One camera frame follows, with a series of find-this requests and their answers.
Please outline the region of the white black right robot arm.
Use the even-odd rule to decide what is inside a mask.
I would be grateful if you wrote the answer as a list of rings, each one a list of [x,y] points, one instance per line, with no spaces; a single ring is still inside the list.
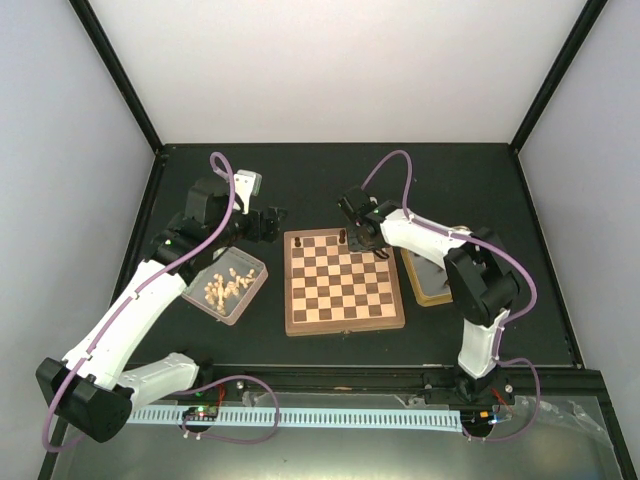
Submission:
[[[520,292],[512,268],[490,250],[493,233],[445,227],[394,201],[379,204],[359,186],[337,204],[361,249],[401,248],[445,271],[453,304],[463,317],[454,388],[462,401],[479,402],[491,390],[497,340]]]

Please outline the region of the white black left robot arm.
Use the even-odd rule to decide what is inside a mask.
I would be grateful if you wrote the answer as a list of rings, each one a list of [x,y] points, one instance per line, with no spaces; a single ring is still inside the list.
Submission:
[[[151,255],[99,323],[62,359],[46,358],[37,368],[51,414],[104,443],[142,407],[174,394],[202,399],[223,387],[209,361],[183,353],[134,370],[126,365],[164,310],[180,296],[192,297],[196,281],[235,242],[278,238],[285,210],[250,206],[260,183],[259,174],[241,170],[189,189],[183,212],[154,237]]]

